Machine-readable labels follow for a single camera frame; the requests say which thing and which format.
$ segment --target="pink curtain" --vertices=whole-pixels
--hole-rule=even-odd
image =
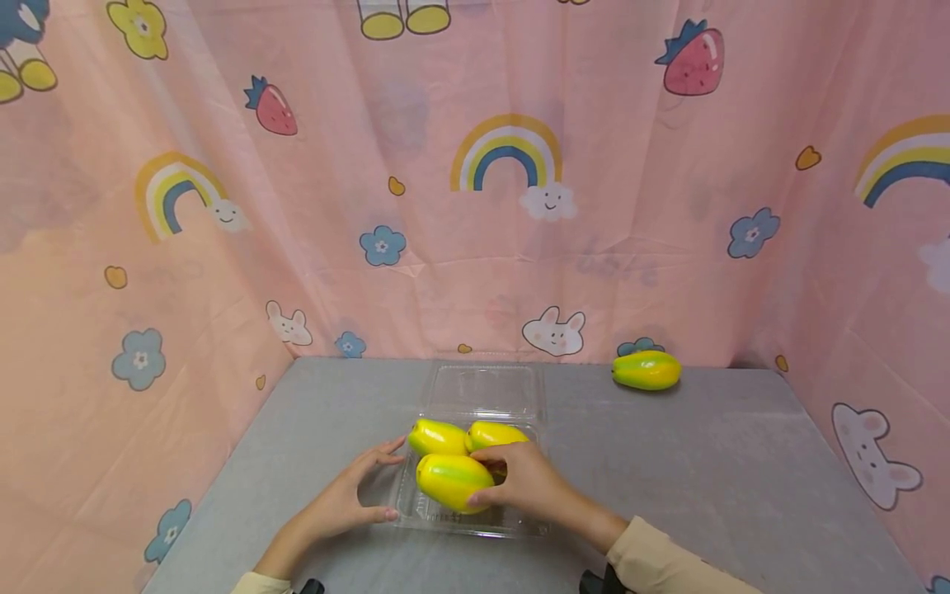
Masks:
[[[293,355],[650,348],[782,373],[950,586],[949,29],[897,0],[0,0],[7,590],[141,589]]]

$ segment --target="clear plastic container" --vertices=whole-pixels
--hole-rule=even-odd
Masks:
[[[419,416],[452,423],[464,430],[478,420],[513,425],[546,451],[544,386],[541,373],[531,365],[435,361]],[[416,485],[419,459],[419,454],[408,450],[392,487],[389,504],[400,514],[396,526],[494,538],[542,536],[550,529],[548,524],[511,508],[490,508],[463,515],[442,507]]]

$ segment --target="green and yellow papaya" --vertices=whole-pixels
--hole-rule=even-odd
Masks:
[[[475,421],[465,435],[465,448],[468,451],[475,451],[519,441],[531,440],[517,427],[491,421]]]
[[[470,508],[468,498],[476,491],[495,486],[491,473],[468,456],[431,453],[416,467],[416,484],[425,495],[452,511],[463,514],[485,511]]]
[[[662,351],[640,351],[614,359],[614,381],[638,390],[666,390],[679,381],[682,366]]]
[[[407,440],[420,456],[431,453],[468,455],[466,432],[451,423],[421,418],[412,426]]]

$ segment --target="container lid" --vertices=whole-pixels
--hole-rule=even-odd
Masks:
[[[540,371],[526,363],[435,361],[423,393],[421,414],[452,414],[504,421],[543,421],[546,407]]]

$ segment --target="gray table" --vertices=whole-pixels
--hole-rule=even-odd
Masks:
[[[430,365],[298,359],[145,592],[230,592],[359,451],[408,429]],[[645,517],[766,592],[922,592],[778,375],[688,369],[673,393],[650,396],[615,386],[602,366],[542,369],[550,456],[607,506]],[[383,500],[393,475],[368,486],[368,503]],[[301,577],[319,578],[329,594],[567,594],[585,568],[603,564],[557,531],[515,542],[380,526],[317,550]]]

